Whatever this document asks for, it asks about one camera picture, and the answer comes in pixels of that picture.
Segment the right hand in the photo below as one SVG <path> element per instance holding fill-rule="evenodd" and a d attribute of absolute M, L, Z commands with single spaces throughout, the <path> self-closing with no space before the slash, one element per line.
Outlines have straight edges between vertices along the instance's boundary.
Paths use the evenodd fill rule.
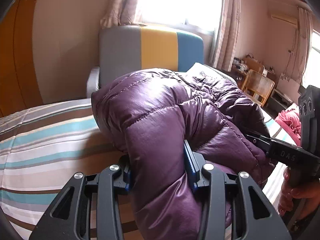
<path fill-rule="evenodd" d="M 303 185 L 292 188 L 289 185 L 289 178 L 291 175 L 290 168 L 284 170 L 284 181 L 281 186 L 278 213 L 280 216 L 285 215 L 287 211 L 293 210 L 294 199 L 306 199 L 298 220 L 310 215 L 319 206 L 320 192 L 319 192 L 319 179 L 304 183 Z"/>

